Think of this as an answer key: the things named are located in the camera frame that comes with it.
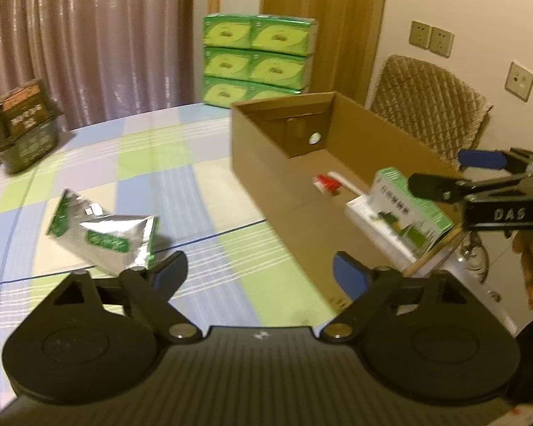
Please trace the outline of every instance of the plaid tablecloth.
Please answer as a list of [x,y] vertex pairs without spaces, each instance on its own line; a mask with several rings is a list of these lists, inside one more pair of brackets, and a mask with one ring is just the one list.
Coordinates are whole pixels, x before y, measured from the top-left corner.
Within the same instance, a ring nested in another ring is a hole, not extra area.
[[[112,120],[64,136],[23,174],[0,169],[0,354],[67,271],[90,266],[45,236],[66,187],[114,213],[160,216],[159,255],[182,249],[190,262],[171,302],[204,332],[333,318],[234,177],[229,114],[193,104]],[[13,397],[0,361],[0,409]]]

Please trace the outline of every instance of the green and white box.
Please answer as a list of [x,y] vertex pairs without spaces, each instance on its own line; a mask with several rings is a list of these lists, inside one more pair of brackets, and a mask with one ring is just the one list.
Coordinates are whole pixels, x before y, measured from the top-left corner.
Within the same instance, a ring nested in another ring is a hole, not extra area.
[[207,47],[250,48],[252,17],[211,14],[203,20],[203,44]]
[[203,78],[203,102],[229,108],[232,103],[247,99],[249,85],[249,82],[206,76]]
[[286,89],[270,84],[249,82],[249,95],[247,99],[251,101],[254,99],[281,98],[300,93],[301,91],[299,89]]
[[251,47],[262,51],[309,56],[316,46],[316,19],[254,16]]
[[289,89],[304,89],[310,84],[311,58],[254,51],[250,80]]
[[453,226],[433,202],[410,193],[407,178],[396,168],[384,168],[375,174],[369,205],[417,257],[430,250]]
[[203,75],[248,80],[252,51],[244,49],[209,48],[203,50]]

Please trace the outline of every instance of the open cardboard box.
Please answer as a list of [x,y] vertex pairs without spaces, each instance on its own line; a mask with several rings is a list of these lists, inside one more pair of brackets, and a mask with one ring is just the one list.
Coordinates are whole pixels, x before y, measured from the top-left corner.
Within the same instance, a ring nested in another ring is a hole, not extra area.
[[[314,133],[321,139],[311,144]],[[313,177],[337,171],[365,192],[375,172],[390,166],[405,176],[461,177],[416,139],[337,92],[233,105],[232,165],[288,250],[337,311],[351,302],[333,277],[337,251],[369,267],[392,263],[345,214],[345,203],[355,195],[345,189],[333,197],[322,194]],[[404,275],[412,275],[459,234],[455,208],[439,207],[456,227]]]

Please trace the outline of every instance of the wall socket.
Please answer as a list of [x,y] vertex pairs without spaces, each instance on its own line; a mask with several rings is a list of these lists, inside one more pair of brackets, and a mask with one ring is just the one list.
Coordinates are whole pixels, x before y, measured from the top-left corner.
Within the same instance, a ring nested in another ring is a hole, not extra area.
[[430,25],[423,24],[422,22],[413,21],[410,28],[409,43],[416,47],[428,49],[430,43]]
[[507,74],[505,89],[527,102],[533,88],[533,73],[512,62]]
[[449,31],[444,31],[438,27],[432,28],[430,35],[429,49],[436,54],[444,57],[450,57],[452,52],[452,44],[454,43],[454,34]]

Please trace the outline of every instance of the round black disc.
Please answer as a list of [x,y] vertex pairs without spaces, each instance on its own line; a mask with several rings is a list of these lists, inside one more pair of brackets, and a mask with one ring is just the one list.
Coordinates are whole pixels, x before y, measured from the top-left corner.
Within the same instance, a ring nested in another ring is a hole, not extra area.
[[378,378],[428,403],[479,401],[500,391],[519,364],[517,344],[491,316],[444,304],[372,324],[363,352]]
[[48,403],[81,404],[121,393],[154,363],[153,333],[128,317],[58,306],[28,319],[4,345],[4,370],[17,394]]

